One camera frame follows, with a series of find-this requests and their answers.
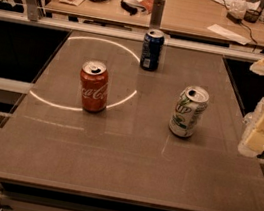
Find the white paper on right desk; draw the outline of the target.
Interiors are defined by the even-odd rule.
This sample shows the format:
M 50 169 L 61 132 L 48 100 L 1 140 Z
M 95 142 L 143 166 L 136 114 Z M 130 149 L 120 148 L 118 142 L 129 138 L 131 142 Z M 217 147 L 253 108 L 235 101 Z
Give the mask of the white paper on right desk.
M 221 37 L 224 37 L 225 39 L 229 39 L 230 41 L 235 41 L 238 44 L 246 45 L 250 43 L 250 41 L 243 37 L 242 35 L 236 34 L 235 32 L 232 32 L 231 30 L 225 29 L 224 27 L 221 27 L 218 24 L 212 24 L 208 27 L 209 31 L 212 31 L 215 34 L 218 34 Z

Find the metal post centre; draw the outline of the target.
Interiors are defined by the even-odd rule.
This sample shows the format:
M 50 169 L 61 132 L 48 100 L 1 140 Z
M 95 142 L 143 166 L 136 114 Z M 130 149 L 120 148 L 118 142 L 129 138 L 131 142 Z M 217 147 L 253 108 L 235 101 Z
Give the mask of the metal post centre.
M 149 27 L 159 29 L 161 25 L 162 13 L 165 8 L 165 0 L 154 0 L 151 12 Z

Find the blue pepsi can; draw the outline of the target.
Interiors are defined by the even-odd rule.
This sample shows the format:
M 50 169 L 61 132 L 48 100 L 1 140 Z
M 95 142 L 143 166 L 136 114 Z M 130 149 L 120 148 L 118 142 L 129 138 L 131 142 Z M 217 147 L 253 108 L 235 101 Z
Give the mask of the blue pepsi can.
M 140 66 L 147 71 L 158 69 L 160 53 L 165 42 L 164 33 L 161 30 L 151 29 L 144 35 Z

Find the red coca-cola can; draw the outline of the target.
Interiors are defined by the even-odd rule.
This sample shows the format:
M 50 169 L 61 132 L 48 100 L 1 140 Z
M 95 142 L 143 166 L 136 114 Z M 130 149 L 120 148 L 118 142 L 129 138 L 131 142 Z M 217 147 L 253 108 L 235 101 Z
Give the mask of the red coca-cola can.
M 80 71 L 82 107 L 91 113 L 107 106 L 108 71 L 101 61 L 88 61 Z

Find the wooden background desk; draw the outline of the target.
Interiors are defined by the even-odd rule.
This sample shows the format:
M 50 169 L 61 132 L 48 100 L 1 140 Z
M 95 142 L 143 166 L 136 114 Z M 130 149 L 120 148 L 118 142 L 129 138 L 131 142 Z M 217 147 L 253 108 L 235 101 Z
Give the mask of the wooden background desk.
M 226 17 L 226 8 L 212 0 L 165 0 L 162 13 L 161 29 L 167 33 L 184 34 L 196 37 L 224 40 L 227 38 L 209 30 L 212 25 L 219 25 L 231 32 L 248 39 L 248 46 L 252 45 L 253 36 L 259 47 L 264 48 L 264 24 L 260 22 L 249 23 L 243 21 L 240 25 L 233 23 Z M 70 14 L 76 17 L 88 17 L 110 22 L 133 25 L 147 28 L 150 23 L 150 14 L 138 12 L 129 15 L 120 6 L 121 0 L 106 2 L 92 2 L 85 0 L 78 6 L 60 3 L 52 0 L 46 5 L 48 11 L 59 14 Z

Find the crumpled plastic bag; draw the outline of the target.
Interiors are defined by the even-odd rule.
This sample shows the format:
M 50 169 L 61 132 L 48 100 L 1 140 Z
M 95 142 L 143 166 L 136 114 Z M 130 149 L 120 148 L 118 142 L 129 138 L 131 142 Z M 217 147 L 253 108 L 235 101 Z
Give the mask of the crumpled plastic bag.
M 237 19 L 244 18 L 247 9 L 247 2 L 245 0 L 232 0 L 230 2 L 229 12 Z

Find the dark bowl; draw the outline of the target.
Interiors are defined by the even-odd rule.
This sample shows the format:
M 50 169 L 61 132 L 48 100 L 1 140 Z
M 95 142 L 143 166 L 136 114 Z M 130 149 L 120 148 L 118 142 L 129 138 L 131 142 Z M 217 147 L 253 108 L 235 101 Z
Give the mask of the dark bowl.
M 260 13 L 256 10 L 246 10 L 246 14 L 244 14 L 244 20 L 249 23 L 255 23 L 258 20 Z

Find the white green 7up can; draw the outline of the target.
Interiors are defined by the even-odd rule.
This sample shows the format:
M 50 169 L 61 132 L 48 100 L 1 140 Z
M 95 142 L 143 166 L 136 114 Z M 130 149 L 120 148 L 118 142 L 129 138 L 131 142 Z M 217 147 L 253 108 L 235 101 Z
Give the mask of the white green 7up can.
M 209 104 L 208 92 L 202 87 L 188 86 L 179 95 L 169 128 L 176 136 L 189 137 Z

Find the black sunglasses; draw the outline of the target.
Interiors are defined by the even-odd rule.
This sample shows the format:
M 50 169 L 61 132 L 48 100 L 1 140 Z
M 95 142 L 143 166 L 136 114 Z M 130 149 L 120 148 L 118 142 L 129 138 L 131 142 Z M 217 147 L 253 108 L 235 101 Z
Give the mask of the black sunglasses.
M 130 16 L 136 15 L 137 12 L 145 12 L 146 9 L 141 6 L 135 6 L 135 5 L 130 5 L 129 3 L 125 2 L 124 0 L 121 0 L 120 6 L 122 7 L 123 10 L 128 12 Z

